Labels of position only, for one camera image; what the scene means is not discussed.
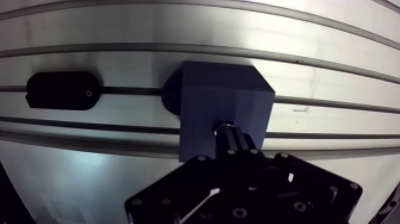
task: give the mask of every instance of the black oval clamp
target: black oval clamp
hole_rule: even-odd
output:
[[[86,71],[40,72],[26,86],[31,108],[88,110],[100,98],[102,86]]]

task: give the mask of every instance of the black plastic part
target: black plastic part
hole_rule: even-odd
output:
[[[180,103],[182,98],[182,69],[178,69],[164,84],[161,92],[161,101],[164,107],[171,113],[180,115]]]
[[[88,110],[101,95],[96,77],[86,71],[41,72],[27,83],[31,108]]]
[[[0,163],[0,222],[7,224],[36,224],[15,191]]]
[[[131,223],[348,223],[359,185],[285,153],[267,158],[238,127],[216,135],[215,159],[195,157],[126,201]]]

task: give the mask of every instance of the metal rail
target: metal rail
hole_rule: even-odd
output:
[[[105,153],[114,155],[130,155],[137,157],[178,158],[177,147],[143,145],[133,141],[109,140],[88,137],[65,137],[62,135],[38,135],[34,133],[17,133],[0,131],[0,141],[40,147],[60,148],[65,150]],[[351,150],[263,150],[266,156],[274,156],[286,152],[305,160],[322,160],[334,158],[354,158],[377,155],[400,154],[399,148],[363,148]]]
[[[270,51],[259,51],[245,48],[232,48],[226,46],[192,45],[179,43],[83,43],[69,45],[37,46],[31,48],[11,49],[0,51],[0,58],[19,57],[37,54],[57,54],[71,52],[107,52],[107,51],[140,51],[140,52],[179,52],[191,54],[210,54],[230,57],[254,58],[261,60],[279,61],[291,64],[300,64],[321,69],[329,69],[352,73],[359,76],[379,79],[386,82],[400,84],[400,78],[361,69],[345,64],[319,60],[315,58],[301,57]]]
[[[120,4],[173,4],[173,5],[198,5],[205,7],[218,7],[218,8],[230,8],[236,10],[245,10],[258,13],[266,13],[272,15],[279,15],[287,18],[294,18],[296,20],[306,21],[309,23],[318,24],[321,26],[330,27],[333,29],[341,30],[344,32],[351,33],[363,38],[376,41],[386,46],[400,49],[400,43],[397,43],[386,37],[377,35],[368,30],[360,29],[358,27],[332,20],[330,18],[305,13],[298,10],[292,10],[289,8],[277,7],[274,5],[260,4],[256,2],[247,1],[236,1],[236,0],[69,0],[51,2],[47,4],[34,5],[31,7],[20,8],[17,10],[7,11],[0,13],[0,21],[8,20],[11,18],[27,16],[37,13],[45,13],[56,10],[66,10],[70,8],[81,8],[81,7],[95,7],[100,5],[120,5]]]
[[[41,120],[18,117],[0,117],[0,122],[18,123],[24,125],[41,125],[50,127],[65,127],[86,130],[105,130],[114,132],[151,133],[162,135],[179,135],[180,129],[173,127],[148,127],[131,125],[112,125],[85,122],[66,122],[60,120]],[[335,133],[293,133],[267,132],[265,138],[284,139],[400,139],[400,135],[392,134],[335,134]]]

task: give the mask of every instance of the blue block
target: blue block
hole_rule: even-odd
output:
[[[261,148],[275,92],[255,67],[187,61],[182,74],[180,161],[214,158],[220,121],[233,122]]]

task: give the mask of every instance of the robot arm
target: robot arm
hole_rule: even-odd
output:
[[[215,139],[215,159],[197,156],[129,198],[130,223],[348,223],[356,183],[286,153],[267,158],[229,123]]]

